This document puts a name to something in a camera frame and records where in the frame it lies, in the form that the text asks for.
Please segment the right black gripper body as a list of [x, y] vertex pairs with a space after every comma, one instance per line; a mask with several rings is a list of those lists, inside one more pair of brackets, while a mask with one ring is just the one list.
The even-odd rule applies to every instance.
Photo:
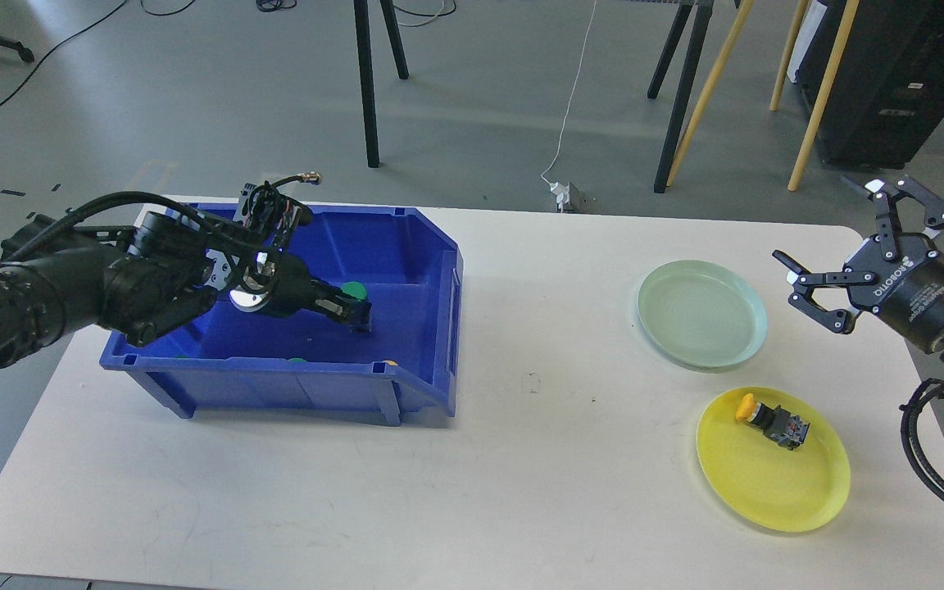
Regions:
[[877, 316], [925, 352], [944, 348], [944, 254], [921, 233], [896, 238], [899, 252], [887, 257], [880, 242], [866, 239], [844, 265], [869, 274], [873, 283], [851, 285], [851, 306]]

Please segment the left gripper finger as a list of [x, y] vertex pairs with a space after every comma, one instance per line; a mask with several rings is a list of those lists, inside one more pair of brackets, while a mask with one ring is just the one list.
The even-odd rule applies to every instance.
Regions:
[[326, 283], [322, 279], [311, 280], [311, 302], [308, 303], [308, 310], [344, 324], [346, 298], [342, 294], [341, 287]]

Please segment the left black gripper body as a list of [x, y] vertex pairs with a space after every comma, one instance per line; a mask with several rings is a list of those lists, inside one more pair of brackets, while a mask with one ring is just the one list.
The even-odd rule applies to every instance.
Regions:
[[251, 293], [250, 288], [243, 283], [240, 288], [229, 291], [229, 300], [240, 312], [284, 318], [300, 310], [310, 310], [315, 305], [317, 291], [304, 259], [293, 254], [283, 254], [278, 261], [270, 264], [267, 254], [260, 253], [253, 269], [261, 272], [270, 270], [272, 274], [262, 293]]

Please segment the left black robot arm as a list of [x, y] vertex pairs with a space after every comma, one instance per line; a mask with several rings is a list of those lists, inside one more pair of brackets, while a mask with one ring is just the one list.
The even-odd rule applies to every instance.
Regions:
[[280, 189], [320, 182], [308, 172], [255, 184], [232, 220], [141, 191], [34, 217], [2, 243], [0, 369], [90, 325], [145, 347], [222, 294], [237, 296], [243, 312], [308, 310], [367, 331], [366, 297], [318, 279], [288, 250], [312, 212]]

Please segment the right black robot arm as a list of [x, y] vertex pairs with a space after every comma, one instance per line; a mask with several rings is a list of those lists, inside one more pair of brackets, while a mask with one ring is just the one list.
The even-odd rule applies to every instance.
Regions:
[[[853, 183], [875, 209], [875, 232], [837, 271], [814, 272], [783, 251], [789, 303], [835, 334], [853, 331], [866, 313], [944, 365], [944, 199], [910, 176]], [[926, 456], [920, 418], [944, 401], [944, 378], [924, 378], [900, 407], [901, 445], [911, 469], [944, 503], [944, 477]]]

